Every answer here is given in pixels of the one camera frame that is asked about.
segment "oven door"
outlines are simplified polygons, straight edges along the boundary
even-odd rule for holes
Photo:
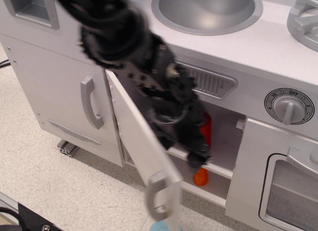
[[[318,142],[248,118],[226,215],[260,231],[317,231]]]
[[[318,230],[318,162],[310,152],[289,148],[268,160],[259,216],[287,231]]]

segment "stove knob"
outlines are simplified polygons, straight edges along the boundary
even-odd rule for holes
[[[275,112],[284,125],[291,125],[303,120],[306,107],[296,98],[283,98],[277,102]]]

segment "orange object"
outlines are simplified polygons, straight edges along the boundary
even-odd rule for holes
[[[204,168],[199,168],[197,173],[193,176],[194,184],[198,186],[203,186],[208,183],[208,171]]]

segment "toy kitchen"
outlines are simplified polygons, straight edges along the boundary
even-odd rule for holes
[[[193,183],[186,150],[158,142],[130,81],[81,52],[57,0],[0,0],[0,41],[41,128],[62,149],[136,166],[171,230],[182,188],[260,231],[317,231],[318,0],[131,1],[212,118],[208,183]]]

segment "blue object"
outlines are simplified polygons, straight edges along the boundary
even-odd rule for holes
[[[150,230],[149,231],[169,231],[167,224],[165,223],[164,220],[154,223],[153,225],[151,225]]]

